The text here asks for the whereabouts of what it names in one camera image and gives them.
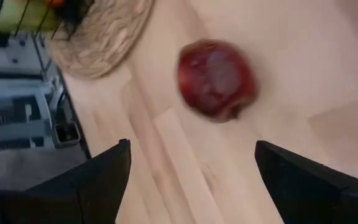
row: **light wood surface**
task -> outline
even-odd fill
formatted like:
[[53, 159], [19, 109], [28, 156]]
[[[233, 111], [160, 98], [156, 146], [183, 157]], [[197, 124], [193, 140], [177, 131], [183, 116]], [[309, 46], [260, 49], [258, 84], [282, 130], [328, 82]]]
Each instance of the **light wood surface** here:
[[[260, 97], [237, 121], [210, 123], [181, 102], [178, 53], [199, 38], [252, 62]], [[358, 177], [358, 1], [156, 0], [114, 73], [65, 78], [92, 155], [132, 142], [118, 224], [282, 223], [258, 139]]]

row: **red apple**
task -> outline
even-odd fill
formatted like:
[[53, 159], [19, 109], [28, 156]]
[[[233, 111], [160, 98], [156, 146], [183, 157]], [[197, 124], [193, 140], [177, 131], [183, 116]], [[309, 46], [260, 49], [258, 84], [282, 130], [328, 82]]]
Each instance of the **red apple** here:
[[247, 61], [235, 46], [221, 40], [199, 40], [183, 47], [178, 87], [190, 108], [215, 121], [237, 118], [257, 96]]

